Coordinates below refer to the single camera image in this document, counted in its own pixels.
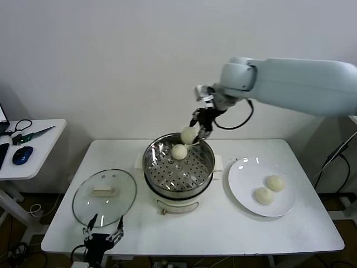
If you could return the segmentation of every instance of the white cable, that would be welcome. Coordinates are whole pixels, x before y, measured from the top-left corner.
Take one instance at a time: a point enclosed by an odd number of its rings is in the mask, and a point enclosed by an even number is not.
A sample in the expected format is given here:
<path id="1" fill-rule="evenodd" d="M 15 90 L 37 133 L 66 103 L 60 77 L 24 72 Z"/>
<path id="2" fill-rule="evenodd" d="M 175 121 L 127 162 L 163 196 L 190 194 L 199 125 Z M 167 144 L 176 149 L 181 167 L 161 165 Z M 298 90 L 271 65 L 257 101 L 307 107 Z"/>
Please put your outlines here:
<path id="1" fill-rule="evenodd" d="M 204 261 L 204 260 L 206 260 L 206 258 L 203 258 L 203 259 L 199 260 L 198 262 L 196 262 L 196 263 L 192 266 L 192 268 L 198 268 L 198 267 L 195 267 L 195 266 L 196 266 L 197 264 L 199 264 L 200 262 Z"/>
<path id="2" fill-rule="evenodd" d="M 0 256 L 0 259 L 5 256 L 6 254 L 8 254 L 8 252 L 6 251 L 3 255 Z"/>
<path id="3" fill-rule="evenodd" d="M 40 245 L 41 243 L 35 243 L 35 244 L 28 244 L 29 247 L 31 246 L 37 246 L 37 245 Z"/>
<path id="4" fill-rule="evenodd" d="M 213 264 L 212 266 L 210 266 L 210 268 L 213 268 L 214 266 L 216 266 L 217 264 L 220 264 L 221 262 L 225 261 L 225 260 L 228 259 L 228 258 L 230 258 L 230 256 L 228 256 L 228 257 L 226 257 L 226 258 L 224 258 L 224 259 L 222 259 L 222 260 L 216 262 L 215 264 Z"/>
<path id="5" fill-rule="evenodd" d="M 128 261 L 119 261 L 116 264 L 114 264 L 111 268 L 119 268 L 119 264 L 127 264 L 128 262 L 131 262 L 133 260 L 128 260 Z"/>
<path id="6" fill-rule="evenodd" d="M 332 162 L 332 160 L 335 158 L 335 156 L 340 153 L 341 149 L 342 149 L 347 143 L 349 143 L 350 140 L 352 140 L 352 138 L 353 138 L 354 136 L 356 136 L 356 134 L 357 134 L 357 131 L 356 131 L 355 133 L 353 133 L 353 134 L 347 139 L 347 141 L 345 141 L 345 142 L 340 146 L 340 148 L 336 151 L 336 153 L 333 155 L 333 157 L 330 159 L 330 161 L 327 162 L 327 163 L 322 167 L 322 169 L 313 177 L 314 179 L 317 178 L 317 176 L 319 176 L 319 174 L 320 174 L 321 172 L 323 172 L 323 170 L 329 165 L 330 162 Z"/>
<path id="7" fill-rule="evenodd" d="M 47 216 L 48 214 L 50 214 L 57 206 L 57 203 L 58 203 L 58 200 L 60 200 L 60 197 L 61 197 L 61 194 L 58 195 L 57 199 L 56 199 L 56 202 L 54 204 L 54 206 L 50 209 L 50 211 L 48 211 L 46 214 L 43 214 L 41 216 L 37 216 L 35 215 L 36 212 L 39 212 L 41 210 L 41 205 L 40 204 L 33 204 L 31 207 L 30 207 L 30 211 L 28 211 L 27 213 L 31 214 L 33 217 L 35 218 L 42 218 L 44 216 Z"/>

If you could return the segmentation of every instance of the white table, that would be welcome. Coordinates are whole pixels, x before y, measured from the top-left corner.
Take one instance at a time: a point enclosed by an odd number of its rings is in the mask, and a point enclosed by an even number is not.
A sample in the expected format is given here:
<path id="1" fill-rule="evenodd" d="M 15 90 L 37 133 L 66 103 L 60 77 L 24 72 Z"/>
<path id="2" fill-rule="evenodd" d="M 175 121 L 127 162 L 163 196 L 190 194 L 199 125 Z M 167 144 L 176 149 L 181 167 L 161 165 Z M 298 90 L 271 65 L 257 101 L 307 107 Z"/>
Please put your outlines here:
<path id="1" fill-rule="evenodd" d="M 124 216 L 124 237 L 109 255 L 275 255 L 338 251 L 344 241 L 318 198 L 295 155 L 284 140 L 209 140 L 222 156 L 225 171 L 214 180 L 201 204 L 188 214 L 160 214 L 150 196 L 143 171 L 134 163 L 150 141 L 96 140 L 90 145 L 42 241 L 47 252 L 69 253 L 83 243 L 83 225 L 72 213 L 77 188 L 105 169 L 123 169 L 137 183 L 137 197 Z M 227 187 L 227 174 L 235 159 L 257 156 L 279 163 L 296 183 L 294 208 L 281 218 L 254 215 L 240 205 Z M 95 229 L 111 233 L 117 223 Z"/>
<path id="2" fill-rule="evenodd" d="M 17 121 L 10 123 L 8 130 L 13 131 Z M 3 181 L 2 184 L 5 189 L 0 189 L 0 207 L 5 210 L 0 217 L 0 224 L 6 218 L 7 213 L 10 213 L 27 226 L 22 239 L 22 241 L 26 243 L 30 242 L 33 235 L 45 234 L 48 226 L 39 224 L 39 218 L 32 217 L 17 204 L 17 202 L 23 201 L 23 196 L 12 186 L 11 181 L 28 180 L 37 175 L 56 141 L 62 134 L 63 129 L 66 126 L 66 121 L 64 119 L 33 120 L 32 126 L 22 132 L 23 135 L 26 135 L 51 126 L 56 127 L 43 134 L 41 137 L 34 138 L 21 146 L 12 146 L 11 138 L 9 136 L 0 137 L 0 144 L 6 142 L 10 143 L 10 147 L 0 169 L 0 181 Z M 25 164 L 17 166 L 12 163 L 12 156 L 15 151 L 22 146 L 32 146 L 33 153 Z"/>

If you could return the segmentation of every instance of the white plate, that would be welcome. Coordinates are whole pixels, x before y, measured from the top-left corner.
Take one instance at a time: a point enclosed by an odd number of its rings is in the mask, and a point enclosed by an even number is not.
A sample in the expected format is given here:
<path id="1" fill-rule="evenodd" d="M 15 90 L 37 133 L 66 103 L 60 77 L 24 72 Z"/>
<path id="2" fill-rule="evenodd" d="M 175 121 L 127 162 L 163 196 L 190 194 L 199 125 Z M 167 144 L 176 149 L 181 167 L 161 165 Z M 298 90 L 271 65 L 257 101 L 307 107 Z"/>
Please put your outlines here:
<path id="1" fill-rule="evenodd" d="M 266 216 L 279 217 L 288 213 L 295 202 L 293 181 L 282 174 L 278 167 L 262 164 L 257 157 L 238 160 L 229 170 L 228 182 L 235 198 L 250 211 Z M 270 205 L 261 205 L 254 198 L 254 191 L 266 186 L 266 178 L 278 175 L 286 182 L 281 192 L 274 192 L 274 201 Z"/>

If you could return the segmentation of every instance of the black power cord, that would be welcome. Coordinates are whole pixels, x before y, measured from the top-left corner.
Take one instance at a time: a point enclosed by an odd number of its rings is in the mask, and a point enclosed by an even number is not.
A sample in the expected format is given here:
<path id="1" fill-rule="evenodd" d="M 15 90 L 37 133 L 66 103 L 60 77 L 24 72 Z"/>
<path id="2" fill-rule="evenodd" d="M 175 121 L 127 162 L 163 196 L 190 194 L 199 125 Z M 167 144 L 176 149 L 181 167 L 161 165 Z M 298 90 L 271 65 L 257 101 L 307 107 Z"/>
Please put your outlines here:
<path id="1" fill-rule="evenodd" d="M 349 177 L 350 177 L 350 174 L 351 174 L 350 163 L 348 162 L 348 160 L 346 159 L 346 157 L 342 154 L 342 152 L 341 152 L 340 154 L 336 155 L 336 157 L 338 157 L 338 156 L 340 156 L 340 157 L 345 161 L 345 163 L 346 163 L 346 165 L 347 165 L 347 168 L 348 168 L 348 173 L 347 173 L 346 179 L 344 180 L 342 186 L 339 187 L 339 189 L 336 191 L 336 193 L 339 193 L 340 190 L 342 190 L 342 188 L 346 185 L 346 183 L 347 183 L 347 181 L 348 181 L 348 179 L 349 179 Z M 324 162 L 324 164 L 322 165 L 322 167 L 324 167 L 324 166 L 326 165 L 326 163 L 329 162 L 329 161 L 330 161 L 330 159 L 327 158 L 326 161 Z M 315 186 L 314 186 L 315 189 L 316 189 L 316 187 L 317 187 L 317 185 L 318 185 L 318 183 L 319 183 L 319 181 L 320 181 L 321 176 L 322 176 L 323 173 L 324 173 L 324 172 L 322 171 L 322 172 L 319 174 L 319 177 L 317 178 L 316 183 L 315 183 Z"/>
<path id="2" fill-rule="evenodd" d="M 357 266 L 349 263 L 349 262 L 346 262 L 346 261 L 333 261 L 331 263 L 331 266 L 328 266 L 327 263 L 318 255 L 315 255 L 315 257 L 326 267 L 326 268 L 335 268 L 337 266 L 337 264 L 344 264 L 344 265 L 347 265 L 349 267 L 352 267 L 352 268 L 357 268 Z"/>
<path id="3" fill-rule="evenodd" d="M 327 265 L 327 263 L 326 263 L 322 258 L 320 258 L 318 255 L 315 255 L 315 257 L 316 257 L 326 268 L 329 268 L 329 266 Z"/>
<path id="4" fill-rule="evenodd" d="M 349 177 L 350 177 L 350 174 L 351 174 L 350 163 L 348 162 L 348 160 L 346 159 L 346 157 L 345 157 L 343 154 L 340 154 L 340 157 L 345 161 L 345 163 L 346 163 L 346 165 L 347 165 L 347 167 L 348 167 L 348 173 L 347 173 L 347 177 L 346 177 L 344 183 L 343 183 L 342 186 L 339 187 L 339 189 L 337 190 L 337 193 L 339 193 L 340 190 L 342 190 L 342 188 L 346 185 L 346 183 L 347 183 L 347 181 L 348 181 L 348 179 L 349 179 Z"/>
<path id="5" fill-rule="evenodd" d="M 0 265 L 8 263 L 10 264 L 10 268 L 19 267 L 20 264 L 25 262 L 29 256 L 35 254 L 41 254 L 45 257 L 45 263 L 44 263 L 44 268 L 45 268 L 47 266 L 47 261 L 48 261 L 47 255 L 43 252 L 28 252 L 28 245 L 23 242 L 16 244 L 15 247 L 13 247 L 9 251 L 10 257 L 0 262 Z"/>
<path id="6" fill-rule="evenodd" d="M 79 249 L 79 248 L 82 248 L 82 247 L 85 247 L 85 245 L 79 245 L 79 246 L 76 246 L 75 248 L 73 248 L 72 252 L 71 252 L 71 262 L 73 263 L 73 255 L 74 255 L 74 252 Z"/>
<path id="7" fill-rule="evenodd" d="M 24 124 L 21 124 L 22 122 L 27 122 L 27 124 L 25 124 L 25 126 L 22 127 L 22 128 L 18 128 L 19 125 L 24 125 Z M 14 131 L 11 131 L 11 130 L 10 130 L 10 131 L 4 132 L 4 133 L 2 133 L 0 136 L 4 136 L 4 135 L 11 136 L 11 135 L 14 134 L 15 132 L 17 132 L 17 131 L 23 131 L 23 130 L 25 130 L 25 129 L 31 127 L 31 126 L 32 126 L 32 121 L 31 121 L 30 119 L 22 119 L 22 120 L 20 120 L 20 121 L 18 121 L 18 122 L 16 123 L 16 125 L 15 125 L 15 130 L 14 130 Z"/>
<path id="8" fill-rule="evenodd" d="M 350 266 L 352 268 L 357 268 L 357 266 L 354 266 L 353 264 L 350 264 L 349 262 L 346 262 L 346 261 L 333 261 L 331 263 L 331 268 L 334 268 L 336 266 L 336 264 L 345 264 L 345 265 Z"/>
<path id="9" fill-rule="evenodd" d="M 236 130 L 237 128 L 243 127 L 250 120 L 250 118 L 252 117 L 252 115 L 254 113 L 253 102 L 250 99 L 245 99 L 245 100 L 248 102 L 248 104 L 249 104 L 249 106 L 250 106 L 252 111 L 250 112 L 250 115 L 248 116 L 248 118 L 242 124 L 240 124 L 238 126 L 235 126 L 235 127 L 222 127 L 217 123 L 216 119 L 214 119 L 213 122 L 215 123 L 215 125 L 217 127 L 221 128 L 222 130 Z"/>
<path id="10" fill-rule="evenodd" d="M 10 217 L 10 233 L 9 233 L 9 240 L 7 241 L 7 252 L 10 251 L 10 242 L 12 237 L 12 215 L 9 215 L 9 217 Z"/>

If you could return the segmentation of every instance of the cable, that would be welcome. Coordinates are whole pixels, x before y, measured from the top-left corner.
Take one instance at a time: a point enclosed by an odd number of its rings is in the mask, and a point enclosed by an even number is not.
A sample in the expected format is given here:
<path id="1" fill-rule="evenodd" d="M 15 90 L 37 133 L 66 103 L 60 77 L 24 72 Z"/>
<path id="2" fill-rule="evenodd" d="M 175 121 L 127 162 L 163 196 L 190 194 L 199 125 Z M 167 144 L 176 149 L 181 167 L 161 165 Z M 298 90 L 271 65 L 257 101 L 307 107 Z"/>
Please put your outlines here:
<path id="1" fill-rule="evenodd" d="M 120 266 L 120 264 L 127 264 L 128 262 L 131 262 L 131 261 L 133 261 L 133 260 L 127 260 L 127 261 L 118 261 L 116 264 L 114 264 L 111 268 L 119 268 Z"/>
<path id="2" fill-rule="evenodd" d="M 29 122 L 30 124 L 29 124 L 28 126 L 26 126 L 26 127 L 24 127 L 24 128 L 22 128 L 22 129 L 19 130 L 19 129 L 17 128 L 18 124 L 20 124 L 21 122 L 24 122 L 24 121 L 27 121 L 27 122 Z M 25 129 L 31 127 L 31 126 L 32 126 L 32 121 L 31 121 L 30 119 L 22 119 L 22 120 L 20 120 L 20 121 L 18 121 L 18 122 L 16 123 L 16 125 L 15 125 L 15 132 L 16 132 L 16 131 L 23 131 L 23 130 L 25 130 Z"/>
<path id="3" fill-rule="evenodd" d="M 9 240 L 7 241 L 7 252 L 10 251 L 10 242 L 12 236 L 12 215 L 9 214 L 9 217 L 10 217 L 10 234 L 9 234 Z"/>
<path id="4" fill-rule="evenodd" d="M 222 260 L 216 262 L 215 264 L 213 264 L 212 266 L 210 266 L 210 268 L 213 268 L 214 266 L 216 266 L 217 264 L 220 264 L 221 262 L 225 261 L 225 260 L 228 259 L 228 258 L 230 258 L 230 256 L 228 256 L 228 257 L 226 257 L 226 258 L 224 258 L 224 259 L 222 259 Z"/>
<path id="5" fill-rule="evenodd" d="M 345 264 L 345 265 L 348 265 L 350 267 L 357 268 L 357 266 L 354 266 L 353 264 L 350 264 L 349 262 L 346 262 L 346 261 L 333 261 L 331 263 L 331 268 L 334 268 L 336 266 L 336 264 Z"/>
<path id="6" fill-rule="evenodd" d="M 27 244 L 20 242 L 15 245 L 11 250 L 9 250 L 9 258 L 6 260 L 10 264 L 10 267 L 16 267 L 23 263 L 25 257 L 27 256 Z"/>
<path id="7" fill-rule="evenodd" d="M 348 181 L 348 179 L 349 179 L 349 177 L 350 177 L 350 174 L 351 174 L 350 163 L 348 162 L 348 160 L 346 159 L 346 157 L 345 157 L 343 154 L 340 154 L 339 156 L 340 156 L 340 157 L 345 161 L 345 163 L 347 164 L 348 173 L 347 173 L 346 179 L 344 180 L 342 186 L 339 187 L 339 189 L 336 191 L 336 193 L 339 193 L 340 190 L 342 190 L 342 188 L 346 185 L 346 183 L 347 183 L 347 181 Z M 320 179 L 321 179 L 322 174 L 323 174 L 323 172 L 321 172 L 321 173 L 319 174 L 319 177 L 317 178 L 317 181 L 316 181 L 315 186 L 314 186 L 315 189 L 316 189 L 317 184 L 319 183 L 319 181 L 320 181 Z"/>
<path id="8" fill-rule="evenodd" d="M 48 258 L 47 258 L 47 255 L 43 252 L 31 252 L 29 253 L 28 255 L 34 255 L 34 254 L 41 254 L 43 257 L 45 257 L 45 265 L 44 265 L 44 268 L 46 268 L 47 266 L 47 262 L 48 262 Z"/>
<path id="9" fill-rule="evenodd" d="M 326 263 L 322 258 L 318 257 L 317 255 L 315 255 L 315 257 L 316 257 L 319 261 L 321 261 L 321 263 L 322 263 L 326 268 L 329 268 L 329 266 L 327 265 L 327 263 Z"/>
<path id="10" fill-rule="evenodd" d="M 74 255 L 74 252 L 81 248 L 81 247 L 85 247 L 85 245 L 79 245 L 79 246 L 76 246 L 75 248 L 73 248 L 72 252 L 71 252 L 71 262 L 73 263 L 73 255 Z"/>
<path id="11" fill-rule="evenodd" d="M 58 195 L 57 199 L 56 199 L 56 202 L 54 204 L 54 206 L 50 209 L 50 211 L 48 211 L 46 214 L 43 214 L 41 216 L 37 216 L 35 215 L 36 212 L 39 212 L 41 210 L 41 204 L 33 204 L 31 207 L 30 207 L 30 211 L 28 211 L 27 213 L 31 214 L 33 217 L 35 218 L 42 218 L 44 216 L 47 216 L 48 214 L 50 214 L 57 206 L 57 203 L 58 203 L 58 200 L 60 200 L 60 197 L 61 197 L 61 194 Z"/>
<path id="12" fill-rule="evenodd" d="M 201 262 L 204 261 L 204 260 L 206 260 L 206 258 L 203 258 L 203 259 L 199 260 L 198 262 L 196 262 L 196 263 L 192 266 L 192 268 L 195 268 L 195 266 L 196 266 L 197 264 L 201 263 Z"/>
<path id="13" fill-rule="evenodd" d="M 216 119 L 214 119 L 213 122 L 215 123 L 215 125 L 217 127 L 221 128 L 222 130 L 236 130 L 237 128 L 243 127 L 250 120 L 250 118 L 252 117 L 252 115 L 254 113 L 253 102 L 250 99 L 245 99 L 245 100 L 248 102 L 248 104 L 249 104 L 250 108 L 252 109 L 252 111 L 250 112 L 250 115 L 248 116 L 248 118 L 242 124 L 240 124 L 240 125 L 238 125 L 236 127 L 222 127 L 217 123 Z"/>
<path id="14" fill-rule="evenodd" d="M 35 244 L 28 244 L 28 246 L 29 246 L 29 247 L 38 246 L 38 245 L 40 245 L 40 244 L 42 244 L 42 242 L 40 242 L 40 243 L 35 243 Z"/>
<path id="15" fill-rule="evenodd" d="M 319 176 L 319 174 L 330 164 L 330 162 L 332 162 L 332 160 L 335 159 L 335 157 L 340 153 L 340 151 L 342 150 L 342 148 L 348 144 L 354 136 L 356 136 L 357 131 L 355 133 L 353 133 L 340 147 L 339 149 L 336 151 L 336 153 L 333 155 L 333 157 L 331 157 L 331 159 L 322 167 L 322 169 L 314 176 L 314 178 L 316 178 L 317 176 Z"/>
<path id="16" fill-rule="evenodd" d="M 322 165 L 321 169 L 327 164 L 328 161 L 329 161 L 329 160 L 326 159 L 326 161 L 325 161 L 324 164 Z M 320 181 L 320 179 L 321 179 L 322 173 L 323 173 L 323 172 L 321 171 L 320 174 L 319 174 L 319 177 L 317 178 L 317 180 L 316 180 L 316 182 L 315 182 L 315 186 L 314 186 L 315 189 L 316 189 L 316 187 L 317 187 L 317 185 L 318 185 L 318 183 L 319 183 L 319 181 Z"/>
<path id="17" fill-rule="evenodd" d="M 339 193 L 340 190 L 342 190 L 342 188 L 346 185 L 346 183 L 347 183 L 347 181 L 348 181 L 348 178 L 350 177 L 350 174 L 351 174 L 350 163 L 348 162 L 348 160 L 346 159 L 346 157 L 345 157 L 343 154 L 340 154 L 340 157 L 346 162 L 347 167 L 348 167 L 348 173 L 347 173 L 347 177 L 346 177 L 344 183 L 343 183 L 342 186 L 339 187 L 339 189 L 337 190 L 337 193 Z"/>
<path id="18" fill-rule="evenodd" d="M 4 260 L 4 261 L 0 262 L 0 265 L 3 265 L 6 262 L 7 262 L 7 260 Z"/>
<path id="19" fill-rule="evenodd" d="M 0 255 L 0 259 L 5 256 L 6 254 L 8 254 L 8 251 L 4 252 L 3 255 Z"/>

